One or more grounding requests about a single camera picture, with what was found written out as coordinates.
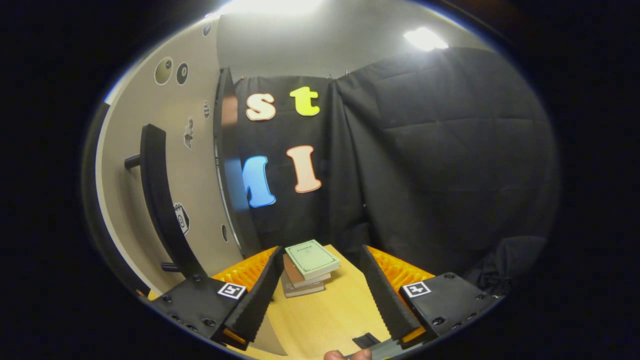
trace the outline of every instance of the light fixture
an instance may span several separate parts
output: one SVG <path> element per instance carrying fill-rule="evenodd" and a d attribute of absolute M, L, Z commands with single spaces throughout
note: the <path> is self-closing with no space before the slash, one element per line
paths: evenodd
<path fill-rule="evenodd" d="M 438 35 L 427 28 L 419 28 L 404 34 L 404 38 L 418 49 L 429 51 L 435 48 L 446 49 L 449 46 Z"/>
<path fill-rule="evenodd" d="M 274 15 L 301 15 L 311 12 L 322 0 L 233 0 L 224 4 L 212 15 L 220 17 L 228 13 L 267 13 Z"/>

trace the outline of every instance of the black curtain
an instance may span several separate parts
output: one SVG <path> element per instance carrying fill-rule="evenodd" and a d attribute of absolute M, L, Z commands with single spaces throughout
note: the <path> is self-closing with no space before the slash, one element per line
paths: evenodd
<path fill-rule="evenodd" d="M 315 117 L 298 114 L 289 97 L 301 86 L 319 94 Z M 246 98 L 259 92 L 275 97 L 277 113 L 252 122 Z M 247 78 L 236 94 L 243 161 L 269 159 L 276 203 L 252 209 L 265 247 L 315 238 L 357 265 L 370 243 L 431 273 L 462 274 L 502 239 L 550 229 L 559 195 L 552 127 L 498 54 L 408 53 L 335 81 Z M 296 145 L 315 149 L 323 186 L 314 192 L 293 190 L 285 152 Z"/>

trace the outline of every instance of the black plastic part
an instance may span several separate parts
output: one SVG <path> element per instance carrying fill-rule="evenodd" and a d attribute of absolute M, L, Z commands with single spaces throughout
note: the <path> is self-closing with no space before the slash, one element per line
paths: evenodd
<path fill-rule="evenodd" d="M 464 327 L 497 301 L 494 296 L 450 272 L 423 283 L 429 292 L 410 297 L 410 292 L 402 287 L 400 296 L 425 330 L 434 336 L 442 336 Z"/>
<path fill-rule="evenodd" d="M 223 328 L 221 324 L 246 296 L 246 289 L 239 299 L 220 295 L 218 292 L 224 285 L 225 282 L 209 277 L 199 281 L 187 278 L 151 304 L 188 331 L 195 329 L 199 335 L 214 339 Z"/>
<path fill-rule="evenodd" d="M 376 339 L 376 337 L 373 336 L 370 332 L 364 334 L 359 338 L 353 338 L 352 340 L 360 348 L 370 348 L 373 345 L 380 343 L 380 340 Z"/>
<path fill-rule="evenodd" d="M 160 267 L 166 272 L 180 272 L 174 263 L 161 263 Z"/>
<path fill-rule="evenodd" d="M 231 230 L 240 244 L 243 256 L 248 258 L 262 251 L 262 246 L 244 190 L 237 120 L 236 88 L 231 71 L 227 68 L 220 72 L 213 108 L 216 167 Z"/>
<path fill-rule="evenodd" d="M 262 320 L 267 313 L 273 292 L 278 286 L 280 274 L 284 269 L 282 251 L 283 247 L 279 246 L 272 253 L 251 292 L 240 301 L 236 310 L 225 321 L 225 326 L 229 330 L 246 341 L 255 340 L 255 335 L 258 333 L 260 325 L 262 325 Z"/>
<path fill-rule="evenodd" d="M 393 340 L 398 340 L 420 327 L 418 319 L 402 303 L 391 287 L 378 262 L 366 245 L 362 245 L 360 266 L 378 311 Z"/>
<path fill-rule="evenodd" d="M 100 253 L 111 271 L 118 277 L 120 282 L 133 294 L 149 294 L 149 287 L 136 275 L 125 259 L 116 248 L 107 225 L 104 223 L 102 210 L 98 201 L 98 193 L 95 183 L 95 154 L 98 147 L 98 139 L 104 117 L 109 111 L 109 105 L 100 103 L 89 128 L 86 145 L 83 152 L 82 164 L 82 200 L 84 206 L 84 217 L 88 232 L 91 234 L 93 248 Z"/>
<path fill-rule="evenodd" d="M 173 211 L 166 173 L 166 133 L 152 124 L 144 125 L 139 159 L 132 160 L 134 158 L 135 156 L 125 160 L 125 166 L 140 164 L 142 189 L 149 216 L 169 257 L 185 278 L 189 279 L 194 275 L 207 277 L 191 251 Z"/>

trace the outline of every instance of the ceiling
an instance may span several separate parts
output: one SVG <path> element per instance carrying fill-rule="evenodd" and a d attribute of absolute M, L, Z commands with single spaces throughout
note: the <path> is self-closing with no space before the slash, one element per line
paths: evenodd
<path fill-rule="evenodd" d="M 403 35 L 425 27 L 451 47 L 492 51 L 479 37 L 433 10 L 400 0 L 323 0 L 303 15 L 231 13 L 218 24 L 220 67 L 240 76 L 334 78 L 376 61 L 418 51 Z"/>

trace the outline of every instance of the black handle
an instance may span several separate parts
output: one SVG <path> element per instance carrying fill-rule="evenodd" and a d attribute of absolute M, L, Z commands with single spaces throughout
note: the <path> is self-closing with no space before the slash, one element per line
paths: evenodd
<path fill-rule="evenodd" d="M 140 153 L 124 162 L 126 168 L 140 166 L 142 189 L 156 233 L 178 270 L 189 278 L 207 277 L 191 251 L 175 216 L 166 175 L 166 133 L 151 124 L 142 127 Z"/>

